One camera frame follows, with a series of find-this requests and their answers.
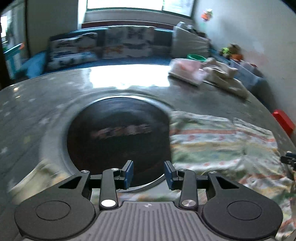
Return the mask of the floral green children's shirt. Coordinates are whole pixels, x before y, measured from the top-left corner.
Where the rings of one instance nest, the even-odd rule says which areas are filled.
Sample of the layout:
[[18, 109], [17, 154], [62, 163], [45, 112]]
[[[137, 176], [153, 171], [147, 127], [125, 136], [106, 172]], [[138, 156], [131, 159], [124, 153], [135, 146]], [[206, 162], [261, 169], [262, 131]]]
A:
[[277, 240], [295, 231], [295, 180], [288, 177], [270, 130], [238, 118], [173, 111], [170, 148], [176, 169], [189, 169], [199, 175], [217, 171], [275, 201], [283, 212]]

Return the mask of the black round induction cooktop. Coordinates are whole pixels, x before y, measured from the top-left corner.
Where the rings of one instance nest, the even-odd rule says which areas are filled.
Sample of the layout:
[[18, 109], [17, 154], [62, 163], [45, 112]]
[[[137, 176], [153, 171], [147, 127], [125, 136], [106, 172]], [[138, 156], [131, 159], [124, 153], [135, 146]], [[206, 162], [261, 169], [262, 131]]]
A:
[[68, 155], [78, 170], [92, 175], [134, 164], [131, 186], [157, 180], [171, 160], [169, 116], [161, 108], [130, 97], [113, 97], [82, 109], [67, 132]]

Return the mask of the clear plastic storage box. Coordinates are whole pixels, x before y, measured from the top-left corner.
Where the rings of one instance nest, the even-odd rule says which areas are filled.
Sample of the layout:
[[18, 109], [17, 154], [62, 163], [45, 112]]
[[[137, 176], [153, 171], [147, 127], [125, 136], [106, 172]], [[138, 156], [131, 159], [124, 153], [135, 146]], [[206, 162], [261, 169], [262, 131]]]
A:
[[257, 67], [248, 62], [243, 60], [237, 62], [231, 59], [230, 67], [238, 70], [235, 78], [238, 79], [245, 88], [253, 94], [257, 92], [260, 85], [265, 81], [265, 76], [257, 69]]

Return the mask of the cream folded garment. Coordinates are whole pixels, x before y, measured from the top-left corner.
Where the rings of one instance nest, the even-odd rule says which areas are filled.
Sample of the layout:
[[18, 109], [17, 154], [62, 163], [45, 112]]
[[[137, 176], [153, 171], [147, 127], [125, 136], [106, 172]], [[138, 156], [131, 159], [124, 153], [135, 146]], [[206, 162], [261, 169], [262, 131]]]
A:
[[230, 67], [214, 58], [208, 58], [202, 63], [201, 69], [205, 73], [204, 80], [243, 99], [248, 98], [248, 90], [241, 81], [235, 78], [237, 68]]

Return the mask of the orange plush toy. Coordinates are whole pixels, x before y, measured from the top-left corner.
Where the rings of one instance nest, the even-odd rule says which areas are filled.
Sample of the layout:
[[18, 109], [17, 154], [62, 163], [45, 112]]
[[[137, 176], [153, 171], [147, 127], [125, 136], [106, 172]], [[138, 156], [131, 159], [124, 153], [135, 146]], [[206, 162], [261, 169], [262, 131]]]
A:
[[230, 58], [232, 59], [232, 60], [235, 60], [235, 61], [241, 61], [242, 59], [243, 59], [243, 55], [242, 54], [232, 54], [231, 56], [230, 56]]

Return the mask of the teddy bear plush toy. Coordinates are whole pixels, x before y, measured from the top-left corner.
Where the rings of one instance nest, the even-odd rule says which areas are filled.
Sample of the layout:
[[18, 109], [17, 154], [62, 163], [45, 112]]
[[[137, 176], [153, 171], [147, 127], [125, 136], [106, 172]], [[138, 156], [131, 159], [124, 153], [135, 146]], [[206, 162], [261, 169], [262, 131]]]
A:
[[229, 44], [227, 47], [221, 48], [219, 51], [219, 55], [230, 59], [231, 55], [233, 54], [240, 54], [241, 48], [237, 44]]

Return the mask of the pink tissue pack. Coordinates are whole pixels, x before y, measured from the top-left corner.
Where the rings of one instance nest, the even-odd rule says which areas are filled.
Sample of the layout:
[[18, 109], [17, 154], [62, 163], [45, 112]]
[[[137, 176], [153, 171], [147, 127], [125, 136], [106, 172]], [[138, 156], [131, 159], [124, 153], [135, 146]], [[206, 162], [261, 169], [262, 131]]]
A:
[[203, 64], [200, 61], [175, 58], [170, 62], [168, 74], [194, 86], [199, 86], [204, 79]]

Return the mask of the green plastic bowl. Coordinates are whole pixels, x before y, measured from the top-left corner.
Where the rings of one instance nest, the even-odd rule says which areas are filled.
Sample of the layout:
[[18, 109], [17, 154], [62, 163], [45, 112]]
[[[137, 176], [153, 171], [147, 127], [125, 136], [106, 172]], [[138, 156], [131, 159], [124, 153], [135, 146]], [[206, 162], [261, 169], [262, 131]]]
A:
[[188, 54], [187, 59], [196, 60], [199, 62], [205, 62], [207, 60], [205, 57], [198, 55], [198, 54]]

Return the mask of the blue sofa bench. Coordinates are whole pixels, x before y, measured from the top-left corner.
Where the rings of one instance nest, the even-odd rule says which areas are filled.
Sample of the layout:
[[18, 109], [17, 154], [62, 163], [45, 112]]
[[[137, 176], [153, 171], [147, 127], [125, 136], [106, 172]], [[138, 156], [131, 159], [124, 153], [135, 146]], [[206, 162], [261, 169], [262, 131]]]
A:
[[103, 65], [161, 64], [175, 58], [202, 61], [213, 57], [236, 68], [235, 78], [255, 94], [265, 84], [264, 75], [253, 65], [234, 57], [226, 59], [210, 47], [204, 33], [173, 27], [121, 25], [76, 30], [52, 36], [46, 50], [35, 54], [17, 70], [17, 78], [34, 78], [62, 70]]

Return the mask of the grey plain cushion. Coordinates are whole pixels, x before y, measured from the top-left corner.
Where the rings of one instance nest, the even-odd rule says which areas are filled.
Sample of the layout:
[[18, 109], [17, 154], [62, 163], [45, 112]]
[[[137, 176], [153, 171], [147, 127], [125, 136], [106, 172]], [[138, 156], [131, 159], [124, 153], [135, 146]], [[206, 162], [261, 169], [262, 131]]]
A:
[[208, 58], [210, 56], [209, 40], [180, 27], [173, 27], [171, 56], [186, 58], [188, 54], [197, 54]]

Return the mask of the butterfly cushion left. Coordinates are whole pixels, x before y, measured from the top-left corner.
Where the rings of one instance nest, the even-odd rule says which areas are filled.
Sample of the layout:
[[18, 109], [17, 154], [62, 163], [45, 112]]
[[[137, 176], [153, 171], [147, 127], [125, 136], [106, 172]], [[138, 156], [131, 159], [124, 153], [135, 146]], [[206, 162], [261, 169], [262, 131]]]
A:
[[58, 70], [98, 60], [95, 53], [97, 33], [85, 33], [72, 38], [58, 39], [49, 44], [48, 70]]

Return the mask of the butterfly cushion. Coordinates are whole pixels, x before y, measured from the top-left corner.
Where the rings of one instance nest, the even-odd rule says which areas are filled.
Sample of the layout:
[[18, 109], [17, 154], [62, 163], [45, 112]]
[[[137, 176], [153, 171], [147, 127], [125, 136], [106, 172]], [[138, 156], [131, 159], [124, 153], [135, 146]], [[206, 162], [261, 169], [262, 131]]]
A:
[[104, 59], [146, 58], [153, 54], [154, 27], [114, 26], [105, 32]]
[[58, 39], [49, 44], [48, 70], [58, 70], [98, 60], [95, 53], [97, 33], [85, 33], [72, 38]]

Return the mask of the colourful pinwheel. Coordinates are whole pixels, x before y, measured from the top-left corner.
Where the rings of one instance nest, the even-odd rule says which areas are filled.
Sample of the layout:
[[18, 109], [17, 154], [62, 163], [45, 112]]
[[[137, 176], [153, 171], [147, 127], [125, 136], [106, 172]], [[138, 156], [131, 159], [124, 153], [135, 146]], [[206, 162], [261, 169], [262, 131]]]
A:
[[212, 9], [206, 9], [205, 11], [203, 11], [203, 14], [201, 15], [201, 18], [207, 22], [209, 20], [211, 20], [213, 16], [213, 10]]

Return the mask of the butterfly cushion middle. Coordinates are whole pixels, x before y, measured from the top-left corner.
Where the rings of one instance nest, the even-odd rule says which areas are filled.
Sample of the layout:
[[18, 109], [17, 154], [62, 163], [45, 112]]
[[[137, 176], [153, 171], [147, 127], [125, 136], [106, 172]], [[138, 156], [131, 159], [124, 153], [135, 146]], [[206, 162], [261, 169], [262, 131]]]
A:
[[114, 26], [105, 32], [104, 59], [146, 58], [153, 54], [154, 27]]

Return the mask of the green framed window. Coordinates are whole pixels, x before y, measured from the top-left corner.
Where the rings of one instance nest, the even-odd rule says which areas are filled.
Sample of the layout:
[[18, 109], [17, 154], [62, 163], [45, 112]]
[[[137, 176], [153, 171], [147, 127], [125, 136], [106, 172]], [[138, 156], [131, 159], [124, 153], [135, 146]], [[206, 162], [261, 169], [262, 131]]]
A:
[[87, 10], [140, 9], [190, 17], [194, 0], [88, 0]]

